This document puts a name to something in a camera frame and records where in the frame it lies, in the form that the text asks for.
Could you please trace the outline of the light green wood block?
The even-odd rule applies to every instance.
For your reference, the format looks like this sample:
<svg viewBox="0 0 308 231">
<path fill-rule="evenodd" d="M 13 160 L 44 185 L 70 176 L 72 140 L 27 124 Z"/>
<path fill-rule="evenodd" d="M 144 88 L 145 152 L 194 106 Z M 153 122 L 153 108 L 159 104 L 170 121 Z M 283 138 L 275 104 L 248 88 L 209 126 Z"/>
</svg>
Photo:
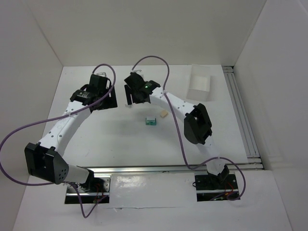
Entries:
<svg viewBox="0 0 308 231">
<path fill-rule="evenodd" d="M 149 118 L 145 118 L 145 124 L 147 125 L 147 126 L 150 126 L 151 124 L 152 124 L 152 121 L 151 121 L 151 119 L 149 119 Z"/>
</svg>

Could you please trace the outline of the dark green wood block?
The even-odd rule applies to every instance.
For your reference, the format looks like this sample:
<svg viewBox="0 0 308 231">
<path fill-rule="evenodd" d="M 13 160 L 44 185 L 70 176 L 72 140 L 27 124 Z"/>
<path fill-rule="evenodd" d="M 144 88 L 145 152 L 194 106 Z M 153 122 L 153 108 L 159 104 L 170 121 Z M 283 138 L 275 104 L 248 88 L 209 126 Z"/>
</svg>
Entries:
<svg viewBox="0 0 308 231">
<path fill-rule="evenodd" d="M 151 126 L 156 126 L 157 125 L 157 120 L 156 118 L 150 121 Z"/>
</svg>

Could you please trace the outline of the tan wood block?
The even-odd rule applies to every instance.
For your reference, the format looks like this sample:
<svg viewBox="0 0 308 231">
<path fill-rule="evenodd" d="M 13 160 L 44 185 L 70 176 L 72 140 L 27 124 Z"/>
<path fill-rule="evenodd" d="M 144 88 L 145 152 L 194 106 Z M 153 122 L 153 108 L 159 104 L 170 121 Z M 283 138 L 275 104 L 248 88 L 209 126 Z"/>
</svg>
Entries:
<svg viewBox="0 0 308 231">
<path fill-rule="evenodd" d="M 162 118 L 166 117 L 167 115 L 168 115 L 168 112 L 167 112 L 167 111 L 162 111 L 161 114 L 160 114 L 160 116 L 161 116 Z"/>
</svg>

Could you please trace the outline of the white plastic bin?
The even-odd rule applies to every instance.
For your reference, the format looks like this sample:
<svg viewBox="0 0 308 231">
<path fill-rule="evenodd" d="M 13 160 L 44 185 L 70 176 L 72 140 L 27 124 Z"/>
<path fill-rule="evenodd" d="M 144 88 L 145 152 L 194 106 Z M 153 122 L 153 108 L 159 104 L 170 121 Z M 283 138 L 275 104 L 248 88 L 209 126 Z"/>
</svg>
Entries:
<svg viewBox="0 0 308 231">
<path fill-rule="evenodd" d="M 186 98 L 205 102 L 210 92 L 211 71 L 203 65 L 191 65 Z"/>
</svg>

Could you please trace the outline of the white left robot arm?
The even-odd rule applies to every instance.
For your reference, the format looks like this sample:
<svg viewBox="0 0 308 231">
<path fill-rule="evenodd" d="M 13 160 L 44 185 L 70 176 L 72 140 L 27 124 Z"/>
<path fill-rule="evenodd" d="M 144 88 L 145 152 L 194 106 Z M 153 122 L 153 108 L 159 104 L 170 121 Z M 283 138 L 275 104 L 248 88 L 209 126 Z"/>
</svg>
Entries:
<svg viewBox="0 0 308 231">
<path fill-rule="evenodd" d="M 93 111 L 116 108 L 116 93 L 105 73 L 92 74 L 89 84 L 76 90 L 64 112 L 52 129 L 36 144 L 25 147 L 27 170 L 30 175 L 54 184 L 72 182 L 90 189 L 102 180 L 93 171 L 68 164 L 64 152 L 80 127 Z"/>
</svg>

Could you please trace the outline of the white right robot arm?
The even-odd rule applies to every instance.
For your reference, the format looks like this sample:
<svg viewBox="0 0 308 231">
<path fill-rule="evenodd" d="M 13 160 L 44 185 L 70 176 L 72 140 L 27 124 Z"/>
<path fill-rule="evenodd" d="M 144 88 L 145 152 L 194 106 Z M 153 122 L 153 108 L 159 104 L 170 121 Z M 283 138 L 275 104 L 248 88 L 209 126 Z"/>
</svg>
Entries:
<svg viewBox="0 0 308 231">
<path fill-rule="evenodd" d="M 229 169 L 219 156 L 219 151 L 212 137 L 212 123 L 206 107 L 199 103 L 194 105 L 166 92 L 155 81 L 145 81 L 136 72 L 125 78 L 125 92 L 129 105 L 150 103 L 160 106 L 175 115 L 176 120 L 183 122 L 186 140 L 196 145 L 200 153 L 210 161 L 206 165 L 208 174 L 214 184 L 222 184 L 229 175 Z"/>
</svg>

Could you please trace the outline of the aluminium front rail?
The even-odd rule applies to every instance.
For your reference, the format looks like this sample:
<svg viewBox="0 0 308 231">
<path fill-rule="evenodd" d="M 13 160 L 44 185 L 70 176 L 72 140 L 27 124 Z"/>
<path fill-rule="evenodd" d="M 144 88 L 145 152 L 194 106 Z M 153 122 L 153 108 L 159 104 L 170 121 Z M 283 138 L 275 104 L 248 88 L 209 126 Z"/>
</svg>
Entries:
<svg viewBox="0 0 308 231">
<path fill-rule="evenodd" d="M 157 167 L 92 167 L 89 168 L 97 174 L 112 173 L 155 173 L 155 172 L 184 172 L 189 171 L 186 166 L 157 166 Z M 263 170 L 261 162 L 252 162 L 248 164 L 240 164 L 239 169 L 244 170 Z"/>
</svg>

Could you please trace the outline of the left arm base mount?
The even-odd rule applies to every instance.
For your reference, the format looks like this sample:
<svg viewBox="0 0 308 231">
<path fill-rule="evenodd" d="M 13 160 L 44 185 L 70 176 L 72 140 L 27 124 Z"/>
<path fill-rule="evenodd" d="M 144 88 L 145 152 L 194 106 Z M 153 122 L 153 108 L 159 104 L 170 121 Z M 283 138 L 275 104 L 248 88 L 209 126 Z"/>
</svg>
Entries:
<svg viewBox="0 0 308 231">
<path fill-rule="evenodd" d="M 111 175 L 100 175 L 98 178 L 101 178 L 103 184 L 101 183 L 99 186 L 94 186 L 93 189 L 85 190 L 81 186 L 77 186 L 77 190 L 80 194 L 81 201 L 83 204 L 90 205 L 95 204 L 97 201 L 100 200 L 100 204 L 108 204 L 110 201 L 110 185 L 111 185 Z M 67 185 L 66 193 L 65 193 L 65 200 L 64 203 L 66 205 L 73 205 L 79 204 L 78 196 L 75 189 Z"/>
</svg>

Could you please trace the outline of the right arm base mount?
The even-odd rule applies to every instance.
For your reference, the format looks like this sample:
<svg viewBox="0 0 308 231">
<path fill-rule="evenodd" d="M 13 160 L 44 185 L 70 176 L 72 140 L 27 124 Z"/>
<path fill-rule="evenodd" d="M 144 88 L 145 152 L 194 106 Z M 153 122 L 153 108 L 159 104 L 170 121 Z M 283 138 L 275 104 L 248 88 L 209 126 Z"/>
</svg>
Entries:
<svg viewBox="0 0 308 231">
<path fill-rule="evenodd" d="M 210 181 L 208 175 L 195 175 L 192 186 L 198 202 L 234 200 L 240 193 L 235 174 L 230 174 L 220 185 Z"/>
</svg>

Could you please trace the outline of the aluminium side rail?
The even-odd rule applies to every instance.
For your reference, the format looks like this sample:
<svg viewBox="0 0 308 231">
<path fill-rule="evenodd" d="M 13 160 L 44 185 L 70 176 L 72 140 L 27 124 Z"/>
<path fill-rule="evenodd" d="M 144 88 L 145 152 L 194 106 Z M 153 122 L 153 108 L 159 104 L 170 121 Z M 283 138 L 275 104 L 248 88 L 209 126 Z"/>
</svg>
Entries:
<svg viewBox="0 0 308 231">
<path fill-rule="evenodd" d="M 263 169 L 264 166 L 244 107 L 244 102 L 242 100 L 241 93 L 235 79 L 233 67 L 222 66 L 222 70 L 235 111 L 235 116 L 239 125 L 241 137 L 244 141 L 248 164 L 256 166 L 260 165 L 260 167 L 252 167 L 252 169 Z"/>
</svg>

